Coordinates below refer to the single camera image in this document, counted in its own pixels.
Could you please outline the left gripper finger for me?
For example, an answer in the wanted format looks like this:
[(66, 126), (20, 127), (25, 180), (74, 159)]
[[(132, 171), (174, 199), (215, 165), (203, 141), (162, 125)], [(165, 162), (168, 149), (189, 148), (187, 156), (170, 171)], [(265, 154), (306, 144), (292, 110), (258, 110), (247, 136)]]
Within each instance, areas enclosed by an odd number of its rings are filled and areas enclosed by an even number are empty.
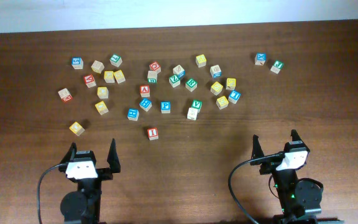
[(77, 152), (76, 143), (73, 142), (68, 150), (68, 152), (64, 155), (63, 159), (60, 161), (60, 164), (67, 164), (72, 161)]
[(121, 172), (121, 164), (119, 162), (119, 158), (116, 151), (116, 141), (112, 139), (111, 145), (109, 148), (109, 153), (107, 157), (107, 162), (109, 164), (109, 168), (112, 173), (120, 173)]

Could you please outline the red I block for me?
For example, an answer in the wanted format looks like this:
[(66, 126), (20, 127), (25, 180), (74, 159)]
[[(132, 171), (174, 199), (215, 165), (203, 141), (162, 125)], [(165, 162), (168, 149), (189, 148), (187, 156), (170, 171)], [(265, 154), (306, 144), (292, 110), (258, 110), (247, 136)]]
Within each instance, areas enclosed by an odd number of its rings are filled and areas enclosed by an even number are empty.
[(150, 128), (147, 130), (148, 138), (152, 140), (158, 139), (158, 129), (157, 128)]

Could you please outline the yellow C block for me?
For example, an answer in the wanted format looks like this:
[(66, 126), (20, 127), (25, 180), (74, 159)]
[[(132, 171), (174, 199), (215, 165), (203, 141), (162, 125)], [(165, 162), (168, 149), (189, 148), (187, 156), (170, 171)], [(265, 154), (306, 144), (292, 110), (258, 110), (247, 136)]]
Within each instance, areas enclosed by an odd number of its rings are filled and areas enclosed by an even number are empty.
[(97, 89), (97, 96), (99, 99), (107, 99), (109, 98), (109, 90), (105, 86), (98, 87)]

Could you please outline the red A block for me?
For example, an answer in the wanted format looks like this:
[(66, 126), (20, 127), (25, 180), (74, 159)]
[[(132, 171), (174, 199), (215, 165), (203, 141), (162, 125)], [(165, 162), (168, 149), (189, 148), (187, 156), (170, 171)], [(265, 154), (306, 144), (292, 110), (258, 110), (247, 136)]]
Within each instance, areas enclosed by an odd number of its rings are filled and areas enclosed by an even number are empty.
[(141, 97), (148, 98), (150, 96), (150, 87), (148, 85), (141, 85), (139, 92)]

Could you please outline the green R block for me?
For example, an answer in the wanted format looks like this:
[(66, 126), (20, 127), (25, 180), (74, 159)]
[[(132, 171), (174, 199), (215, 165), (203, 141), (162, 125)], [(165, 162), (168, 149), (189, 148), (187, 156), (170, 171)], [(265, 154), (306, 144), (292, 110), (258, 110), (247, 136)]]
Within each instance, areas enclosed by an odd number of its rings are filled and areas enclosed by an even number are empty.
[(190, 92), (194, 91), (198, 86), (198, 82), (193, 79), (190, 78), (186, 83), (185, 83), (185, 87), (187, 90), (189, 90)]

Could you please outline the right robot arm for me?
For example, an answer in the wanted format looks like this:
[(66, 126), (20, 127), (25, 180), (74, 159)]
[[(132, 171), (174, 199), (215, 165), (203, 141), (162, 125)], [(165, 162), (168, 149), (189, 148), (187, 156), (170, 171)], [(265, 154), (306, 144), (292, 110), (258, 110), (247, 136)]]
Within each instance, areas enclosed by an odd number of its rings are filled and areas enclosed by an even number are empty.
[(277, 197), (282, 208), (281, 215), (273, 217), (274, 223), (344, 223), (337, 218), (317, 219), (322, 212), (324, 186), (310, 178), (298, 178), (296, 172), (306, 165), (310, 153), (296, 130), (291, 130), (291, 141), (284, 145), (282, 151), (265, 155), (259, 143), (259, 137), (253, 136), (252, 166), (259, 166), (261, 175), (270, 175), (274, 181)]

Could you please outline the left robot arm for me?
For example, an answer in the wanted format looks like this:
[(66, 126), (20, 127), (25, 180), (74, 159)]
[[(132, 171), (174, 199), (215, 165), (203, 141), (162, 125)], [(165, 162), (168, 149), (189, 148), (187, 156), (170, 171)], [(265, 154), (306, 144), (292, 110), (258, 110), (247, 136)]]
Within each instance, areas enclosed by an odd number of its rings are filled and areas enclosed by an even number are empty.
[(64, 223), (100, 222), (101, 184), (113, 180), (113, 175), (121, 171), (114, 139), (111, 141), (107, 163), (108, 167), (97, 168), (93, 151), (79, 151), (75, 143), (71, 144), (58, 168), (68, 180), (77, 185), (77, 189), (67, 193), (60, 203)]

